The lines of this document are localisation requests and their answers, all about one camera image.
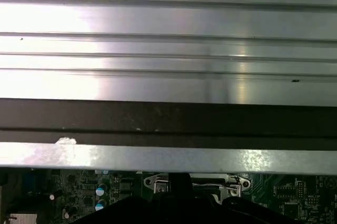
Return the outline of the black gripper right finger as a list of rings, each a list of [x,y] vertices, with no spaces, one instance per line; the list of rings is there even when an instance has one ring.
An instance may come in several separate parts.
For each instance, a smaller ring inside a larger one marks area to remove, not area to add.
[[[292,223],[292,219],[239,197],[221,204],[207,197],[196,198],[191,177],[181,174],[181,218],[187,223]]]

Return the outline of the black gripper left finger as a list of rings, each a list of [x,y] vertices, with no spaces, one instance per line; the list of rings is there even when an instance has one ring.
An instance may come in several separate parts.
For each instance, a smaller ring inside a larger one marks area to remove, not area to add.
[[[75,223],[181,223],[181,174],[168,175],[168,192],[157,193],[151,202],[127,197]]]

